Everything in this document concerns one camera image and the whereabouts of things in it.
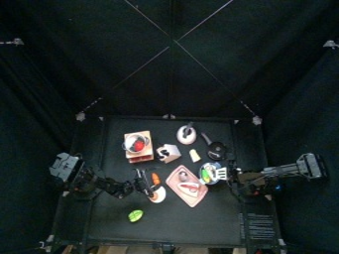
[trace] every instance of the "black table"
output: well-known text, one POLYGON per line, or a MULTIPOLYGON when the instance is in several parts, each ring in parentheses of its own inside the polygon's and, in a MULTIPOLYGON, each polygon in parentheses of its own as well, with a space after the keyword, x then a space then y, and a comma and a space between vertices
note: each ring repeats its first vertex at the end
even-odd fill
POLYGON ((160 203, 152 203, 145 195, 133 192, 124 199, 116 199, 104 191, 82 200, 70 194, 61 196, 53 226, 56 245, 76 244, 82 250, 86 246, 105 244, 244 246, 241 205, 226 183, 220 181, 208 186, 209 191, 194 207, 188 206, 164 183, 180 165, 198 176, 201 165, 212 162, 206 156, 206 143, 200 136, 192 145, 182 145, 176 140, 177 129, 188 121, 194 122, 197 131, 205 132, 212 141, 225 143, 241 169, 258 170, 265 166, 260 128, 246 120, 88 118, 78 124, 70 154, 81 153, 85 164, 118 182, 133 179, 134 168, 154 169, 166 189, 166 198, 160 203), (177 146, 181 153, 177 160, 168 164, 157 159, 128 163, 121 149, 122 135, 145 130, 150 132, 153 150, 160 144, 177 146), (190 149, 196 149, 201 157, 197 163, 190 160, 190 149), (144 211, 136 223, 126 219, 133 209, 144 211))

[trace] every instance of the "kitchen utensil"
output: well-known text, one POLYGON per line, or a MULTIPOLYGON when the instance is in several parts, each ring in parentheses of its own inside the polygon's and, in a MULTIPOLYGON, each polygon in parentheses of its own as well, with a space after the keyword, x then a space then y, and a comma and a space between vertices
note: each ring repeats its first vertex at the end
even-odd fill
POLYGON ((129 153, 137 154, 142 151, 148 143, 149 139, 145 136, 140 133, 132 133, 125 137, 121 148, 129 153))
POLYGON ((198 171, 198 181, 202 185, 213 185, 217 183, 216 170, 221 168, 221 165, 216 163, 205 163, 198 171))
POLYGON ((212 142, 206 134, 201 132, 201 136, 208 145, 206 155, 213 161, 221 161, 226 158, 226 147, 221 142, 212 142))
POLYGON ((192 127, 193 122, 181 126, 176 133, 177 141, 184 145, 190 145, 196 141, 196 130, 192 127))
POLYGON ((226 168, 220 168, 214 170, 214 178, 217 180, 226 180, 228 179, 228 169, 226 168))
POLYGON ((154 203, 161 202, 165 198, 165 188, 158 187, 157 190, 153 191, 153 197, 149 197, 149 200, 154 203))
POLYGON ((180 198, 184 200, 184 202, 190 206, 194 207, 198 202, 202 200, 206 192, 208 192, 208 187, 205 185, 200 185, 198 179, 196 177, 196 175, 182 166, 180 165, 173 172, 170 173, 170 175, 168 176, 166 180, 165 180, 165 184, 168 185, 168 187, 172 189, 172 191, 180 196, 180 198), (186 182, 181 182, 180 178, 178 178, 178 173, 180 172, 185 172, 186 173, 186 182), (190 196, 188 194, 184 194, 178 188, 177 188, 177 184, 185 184, 185 183, 194 183, 198 185, 198 192, 197 192, 197 196, 190 196))

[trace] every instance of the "white object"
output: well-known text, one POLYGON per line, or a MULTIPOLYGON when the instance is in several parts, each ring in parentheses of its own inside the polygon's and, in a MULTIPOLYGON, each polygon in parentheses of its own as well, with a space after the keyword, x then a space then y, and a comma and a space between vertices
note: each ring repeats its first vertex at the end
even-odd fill
POLYGON ((228 169, 226 168, 216 169, 216 179, 217 180, 226 180, 228 179, 228 169))
POLYGON ((149 200, 154 203, 161 202, 165 198, 165 188, 160 187, 154 192, 153 192, 153 197, 149 197, 149 200))
POLYGON ((181 193, 197 197, 198 194, 198 184, 196 183, 178 183, 177 184, 177 189, 180 190, 181 193))
POLYGON ((162 147, 156 149, 156 153, 158 155, 158 160, 165 164, 176 160, 181 154, 174 145, 164 144, 162 147))
POLYGON ((129 134, 125 137, 124 142, 121 144, 121 148, 122 150, 128 151, 130 154, 138 154, 146 147, 148 143, 149 143, 149 139, 144 135, 136 132, 129 134), (138 151, 134 151, 134 148, 133 148, 136 141, 140 141, 142 143, 142 148, 138 151))
POLYGON ((261 124, 261 119, 257 116, 254 116, 252 118, 252 123, 253 123, 253 125, 260 125, 261 124))
POLYGON ((76 119, 77 119, 77 121, 82 122, 85 120, 85 114, 82 112, 76 114, 76 119))
POLYGON ((190 145, 196 141, 196 130, 192 127, 193 123, 188 123, 180 127, 176 133, 177 141, 184 145, 190 145))
POLYGON ((189 155, 190 155, 190 159, 192 159, 193 163, 196 163, 196 162, 198 162, 201 160, 201 158, 200 158, 200 156, 198 156, 198 154, 197 154, 194 149, 192 149, 189 151, 189 155))

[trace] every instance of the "black curtain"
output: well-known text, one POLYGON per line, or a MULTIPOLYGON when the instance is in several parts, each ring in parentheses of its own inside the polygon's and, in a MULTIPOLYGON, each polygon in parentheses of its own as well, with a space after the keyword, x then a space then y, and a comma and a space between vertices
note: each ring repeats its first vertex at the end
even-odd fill
POLYGON ((289 242, 337 250, 336 0, 12 0, 0 18, 1 40, 25 43, 0 46, 4 250, 49 234, 48 166, 100 97, 85 113, 248 118, 242 101, 272 165, 324 157, 328 181, 289 180, 278 214, 289 242))
POLYGON ((339 252, 339 51, 327 50, 307 76, 264 120, 272 165, 293 163, 305 153, 323 157, 325 180, 288 179, 277 199, 284 240, 312 250, 339 252))
POLYGON ((0 69, 5 70, 0 76, 0 252, 28 253, 50 234, 57 192, 48 184, 49 166, 70 148, 76 119, 24 48, 1 46, 0 69))

